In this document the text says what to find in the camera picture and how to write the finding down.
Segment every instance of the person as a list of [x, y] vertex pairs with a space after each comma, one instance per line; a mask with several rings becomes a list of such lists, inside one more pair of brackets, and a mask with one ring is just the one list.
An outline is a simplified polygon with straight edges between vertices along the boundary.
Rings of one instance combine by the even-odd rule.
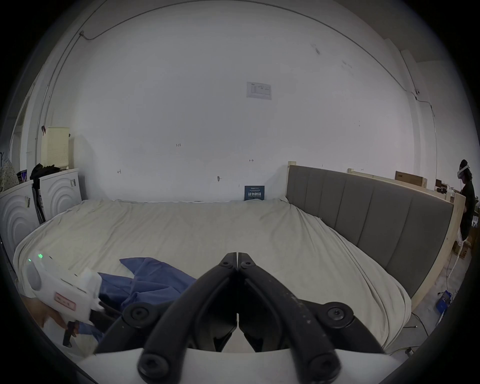
[[[60, 327], [67, 329], [65, 321], [62, 319], [62, 316], [53, 308], [46, 305], [44, 302], [40, 301], [37, 298], [30, 298], [23, 295], [20, 295], [22, 302], [27, 308], [30, 315], [33, 317], [35, 322], [40, 328], [43, 328], [43, 325], [49, 317], [53, 319]], [[78, 326], [73, 330], [73, 336], [76, 337], [78, 334]]]
[[465, 196], [465, 207], [463, 208], [462, 221], [460, 222], [460, 233], [462, 234], [462, 240], [465, 240], [472, 225], [473, 210], [475, 209], [475, 192], [472, 184], [472, 173], [465, 159], [460, 163], [457, 176], [464, 183], [461, 194]]

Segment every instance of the blue sign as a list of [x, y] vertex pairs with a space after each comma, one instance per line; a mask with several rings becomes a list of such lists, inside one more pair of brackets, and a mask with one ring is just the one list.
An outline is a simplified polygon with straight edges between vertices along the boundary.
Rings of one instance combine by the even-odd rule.
[[244, 200], [252, 199], [265, 199], [265, 186], [264, 185], [245, 185], [245, 198]]

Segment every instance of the white cabinet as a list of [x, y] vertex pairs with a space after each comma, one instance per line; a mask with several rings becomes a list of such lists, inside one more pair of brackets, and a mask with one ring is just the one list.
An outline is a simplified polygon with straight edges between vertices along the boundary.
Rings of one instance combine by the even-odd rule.
[[40, 226], [32, 185], [26, 181], [0, 194], [0, 235], [10, 261], [17, 245]]
[[41, 177], [40, 195], [45, 221], [49, 221], [59, 213], [80, 204], [82, 198], [78, 185], [78, 169], [70, 169]]

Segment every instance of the bed sheet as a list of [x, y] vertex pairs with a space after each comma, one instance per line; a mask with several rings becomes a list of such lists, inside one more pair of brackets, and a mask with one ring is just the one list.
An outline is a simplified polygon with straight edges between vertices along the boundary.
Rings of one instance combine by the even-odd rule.
[[17, 247], [14, 268], [27, 296], [25, 263], [48, 254], [74, 273], [132, 277], [119, 259], [152, 257], [200, 277], [228, 252], [246, 252], [298, 298], [349, 305], [379, 343], [391, 344], [411, 301], [375, 260], [285, 199], [227, 203], [86, 200]]

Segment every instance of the vr headset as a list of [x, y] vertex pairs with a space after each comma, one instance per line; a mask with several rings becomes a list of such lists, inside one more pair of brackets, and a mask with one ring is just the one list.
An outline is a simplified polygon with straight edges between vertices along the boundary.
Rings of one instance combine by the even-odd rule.
[[466, 169], [468, 169], [468, 168], [470, 168], [470, 166], [469, 166], [468, 164], [465, 165], [460, 171], [458, 171], [458, 172], [456, 173], [456, 176], [457, 176], [459, 179], [461, 179], [461, 178], [462, 178], [462, 173], [463, 173], [463, 171], [466, 170]]

